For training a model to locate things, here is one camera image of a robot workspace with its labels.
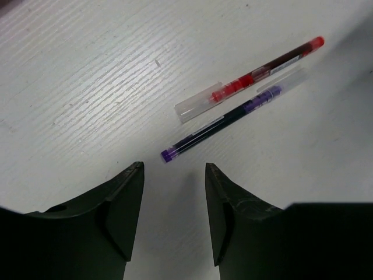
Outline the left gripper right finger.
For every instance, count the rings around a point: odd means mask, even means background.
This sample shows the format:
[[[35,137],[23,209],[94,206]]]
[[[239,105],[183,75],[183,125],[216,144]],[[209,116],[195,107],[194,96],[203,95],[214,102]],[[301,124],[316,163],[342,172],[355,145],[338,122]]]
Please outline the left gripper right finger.
[[[372,204],[280,209],[205,168],[213,262],[221,279],[371,279]]]

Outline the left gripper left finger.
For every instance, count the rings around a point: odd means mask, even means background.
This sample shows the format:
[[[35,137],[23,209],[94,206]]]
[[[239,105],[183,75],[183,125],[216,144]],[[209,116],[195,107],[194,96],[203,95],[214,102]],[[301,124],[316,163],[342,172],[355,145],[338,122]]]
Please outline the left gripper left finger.
[[[45,212],[1,209],[2,279],[122,279],[131,260],[145,167]]]

